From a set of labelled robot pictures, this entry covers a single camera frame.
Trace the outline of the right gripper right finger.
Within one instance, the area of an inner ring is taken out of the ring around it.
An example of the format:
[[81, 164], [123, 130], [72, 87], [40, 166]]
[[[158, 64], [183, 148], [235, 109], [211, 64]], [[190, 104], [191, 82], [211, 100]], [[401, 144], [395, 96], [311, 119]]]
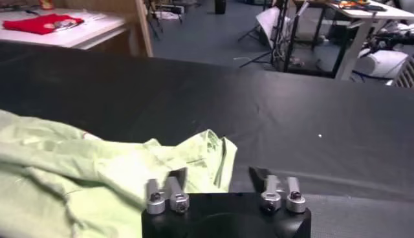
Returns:
[[[264, 168], [249, 167], [248, 173], [256, 192], [261, 197], [261, 207], [268, 213], [274, 213], [282, 206], [283, 192], [278, 188], [280, 180]], [[306, 199], [300, 190], [297, 177], [287, 177], [287, 193], [285, 195], [285, 207], [291, 213], [304, 213]]]

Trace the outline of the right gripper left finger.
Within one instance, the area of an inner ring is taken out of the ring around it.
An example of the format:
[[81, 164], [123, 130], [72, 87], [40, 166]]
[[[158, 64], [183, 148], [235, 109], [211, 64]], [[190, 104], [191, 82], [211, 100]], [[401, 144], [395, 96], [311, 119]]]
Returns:
[[146, 211], [151, 215], [159, 215], [166, 211], [167, 205], [175, 213], [185, 213], [190, 207], [190, 196], [184, 192], [187, 168], [170, 171], [159, 188], [155, 178], [146, 183]]

